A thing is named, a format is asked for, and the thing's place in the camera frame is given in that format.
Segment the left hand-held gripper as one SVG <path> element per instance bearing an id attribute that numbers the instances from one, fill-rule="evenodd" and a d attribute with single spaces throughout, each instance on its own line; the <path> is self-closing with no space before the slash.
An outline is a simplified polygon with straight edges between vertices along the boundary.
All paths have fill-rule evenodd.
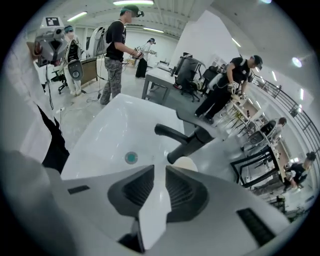
<path id="1" fill-rule="evenodd" d="M 64 28 L 60 17 L 46 16 L 42 19 L 34 41 L 41 50 L 35 62 L 38 67 L 58 65 L 63 58 L 68 45 Z"/>

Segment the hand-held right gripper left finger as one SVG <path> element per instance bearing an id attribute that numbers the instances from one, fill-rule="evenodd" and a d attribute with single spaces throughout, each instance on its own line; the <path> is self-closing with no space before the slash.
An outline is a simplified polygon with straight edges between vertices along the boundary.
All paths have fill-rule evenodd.
<path id="1" fill-rule="evenodd" d="M 64 180 L 70 198 L 86 220 L 116 243 L 146 252 L 139 212 L 154 187 L 154 166 L 145 165 L 100 176 Z"/>

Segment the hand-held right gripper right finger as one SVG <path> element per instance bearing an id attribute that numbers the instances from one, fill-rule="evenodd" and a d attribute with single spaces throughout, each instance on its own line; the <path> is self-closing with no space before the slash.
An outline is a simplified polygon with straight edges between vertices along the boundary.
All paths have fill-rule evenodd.
<path id="1" fill-rule="evenodd" d="M 290 225 L 276 208 L 236 183 L 174 166 L 171 169 L 204 185 L 207 204 L 190 221 L 168 223 L 149 256 L 257 255 Z"/>

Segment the white cup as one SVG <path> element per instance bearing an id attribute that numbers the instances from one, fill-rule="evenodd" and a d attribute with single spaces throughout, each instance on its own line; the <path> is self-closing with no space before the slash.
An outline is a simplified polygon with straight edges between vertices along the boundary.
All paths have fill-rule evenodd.
<path id="1" fill-rule="evenodd" d="M 194 172 L 198 172 L 198 168 L 196 164 L 193 162 L 193 160 L 187 156 L 182 156 L 179 159 L 177 159 L 173 164 L 174 167 L 182 168 Z"/>

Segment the person's left forearm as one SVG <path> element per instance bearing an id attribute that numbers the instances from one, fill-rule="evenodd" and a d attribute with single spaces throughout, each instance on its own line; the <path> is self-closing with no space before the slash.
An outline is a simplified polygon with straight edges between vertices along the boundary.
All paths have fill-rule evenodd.
<path id="1" fill-rule="evenodd" d="M 27 41 L 26 45 L 29 49 L 30 56 L 31 56 L 32 60 L 36 60 L 41 53 L 41 49 L 40 49 L 39 45 L 35 42 L 30 42 L 30 41 Z"/>

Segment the black green office chair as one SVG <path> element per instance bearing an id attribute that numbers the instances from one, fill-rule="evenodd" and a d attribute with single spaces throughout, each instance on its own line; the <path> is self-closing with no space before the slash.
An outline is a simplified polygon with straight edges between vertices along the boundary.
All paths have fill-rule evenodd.
<path id="1" fill-rule="evenodd" d="M 54 70 L 51 72 L 54 74 L 54 77 L 51 79 L 52 82 L 61 82 L 61 85 L 58 87 L 58 94 L 62 93 L 62 90 L 68 86 L 66 77 L 64 73 L 59 73 L 58 70 Z"/>

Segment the wooden desk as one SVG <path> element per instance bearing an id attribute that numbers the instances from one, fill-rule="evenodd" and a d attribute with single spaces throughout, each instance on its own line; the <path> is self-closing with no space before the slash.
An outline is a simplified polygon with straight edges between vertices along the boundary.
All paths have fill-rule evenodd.
<path id="1" fill-rule="evenodd" d="M 80 60 L 83 69 L 83 77 L 81 79 L 81 85 L 90 82 L 90 81 L 98 81 L 97 75 L 97 58 L 90 57 L 86 59 Z"/>

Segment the long tube ceiling light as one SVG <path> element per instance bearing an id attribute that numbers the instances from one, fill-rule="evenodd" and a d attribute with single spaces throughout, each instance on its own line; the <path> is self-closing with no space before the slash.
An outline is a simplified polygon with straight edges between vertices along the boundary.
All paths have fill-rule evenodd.
<path id="1" fill-rule="evenodd" d="M 87 11 L 80 12 L 80 13 L 78 13 L 78 14 L 70 17 L 70 18 L 67 20 L 67 22 L 73 22 L 73 21 L 75 21 L 75 20 L 77 20 L 77 19 L 79 19 L 79 18 L 81 18 L 81 17 L 83 17 L 83 16 L 85 16 L 85 15 L 87 15 L 87 14 L 88 14 Z"/>

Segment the round sink drain stopper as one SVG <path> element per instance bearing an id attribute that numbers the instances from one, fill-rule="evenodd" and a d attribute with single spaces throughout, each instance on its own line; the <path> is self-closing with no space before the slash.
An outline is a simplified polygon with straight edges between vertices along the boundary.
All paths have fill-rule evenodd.
<path id="1" fill-rule="evenodd" d="M 134 151 L 127 152 L 124 156 L 124 160 L 129 165 L 134 165 L 138 161 L 138 155 Z"/>

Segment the wooden vanity with white sink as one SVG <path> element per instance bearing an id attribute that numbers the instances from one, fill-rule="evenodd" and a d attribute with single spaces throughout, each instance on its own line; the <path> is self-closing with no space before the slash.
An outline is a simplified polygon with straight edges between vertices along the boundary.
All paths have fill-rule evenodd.
<path id="1" fill-rule="evenodd" d="M 64 180 L 153 165 L 153 189 L 143 207 L 170 211 L 173 202 L 166 186 L 166 170 L 171 169 L 172 164 L 167 155 L 179 146 L 179 142 L 157 135 L 155 126 L 165 125 L 183 134 L 184 122 L 192 120 L 193 116 L 185 111 L 119 94 L 100 111 L 78 139 L 63 168 L 57 197 L 76 206 L 63 184 Z M 135 164 L 126 163 L 128 152 L 137 153 Z"/>

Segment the person's black trousers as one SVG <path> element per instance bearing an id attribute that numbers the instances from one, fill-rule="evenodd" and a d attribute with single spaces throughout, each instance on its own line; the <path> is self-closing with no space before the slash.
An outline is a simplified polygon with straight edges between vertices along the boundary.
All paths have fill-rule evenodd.
<path id="1" fill-rule="evenodd" d="M 61 174 L 70 153 L 65 147 L 66 142 L 56 118 L 54 117 L 54 121 L 51 121 L 40 107 L 38 107 L 38 109 L 41 113 L 44 124 L 51 134 L 51 142 L 42 164 L 46 168 L 55 169 Z"/>

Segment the long black-legged table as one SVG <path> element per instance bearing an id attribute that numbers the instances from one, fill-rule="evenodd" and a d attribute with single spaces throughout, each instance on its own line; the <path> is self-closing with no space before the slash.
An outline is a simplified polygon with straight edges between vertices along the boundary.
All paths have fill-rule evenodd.
<path id="1" fill-rule="evenodd" d="M 269 141 L 260 151 L 235 160 L 230 165 L 235 174 L 235 182 L 246 189 L 273 175 L 277 178 L 280 175 L 280 180 L 285 181 L 286 172 L 276 156 L 275 147 Z"/>

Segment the black faucet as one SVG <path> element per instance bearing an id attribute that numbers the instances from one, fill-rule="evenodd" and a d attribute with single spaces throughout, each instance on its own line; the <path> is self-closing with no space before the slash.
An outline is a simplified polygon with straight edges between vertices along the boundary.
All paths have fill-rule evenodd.
<path id="1" fill-rule="evenodd" d="M 180 143 L 173 151 L 168 153 L 167 160 L 170 164 L 174 164 L 181 157 L 188 157 L 206 144 L 213 141 L 218 135 L 212 128 L 205 129 L 198 126 L 189 136 L 170 128 L 163 124 L 157 124 L 154 132 L 158 136 L 165 136 Z"/>

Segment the grey table with white top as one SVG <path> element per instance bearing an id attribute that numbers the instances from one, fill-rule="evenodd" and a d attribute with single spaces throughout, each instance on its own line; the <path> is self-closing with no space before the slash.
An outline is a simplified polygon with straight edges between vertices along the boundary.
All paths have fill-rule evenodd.
<path id="1" fill-rule="evenodd" d="M 143 100 L 155 100 L 156 98 L 153 95 L 150 95 L 149 92 L 152 91 L 154 86 L 158 86 L 159 88 L 165 89 L 162 99 L 157 101 L 158 104 L 164 106 L 174 84 L 175 78 L 171 76 L 168 71 L 160 68 L 153 68 L 145 74 L 141 98 Z"/>

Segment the white partition panel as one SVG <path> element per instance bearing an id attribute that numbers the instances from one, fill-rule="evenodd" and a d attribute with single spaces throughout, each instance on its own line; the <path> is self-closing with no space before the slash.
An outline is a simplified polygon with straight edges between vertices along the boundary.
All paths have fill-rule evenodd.
<path id="1" fill-rule="evenodd" d="M 225 24 L 208 10 L 197 21 L 189 21 L 185 25 L 171 57 L 170 68 L 177 65 L 183 53 L 191 54 L 206 67 L 211 66 L 215 58 L 229 63 L 240 56 Z"/>

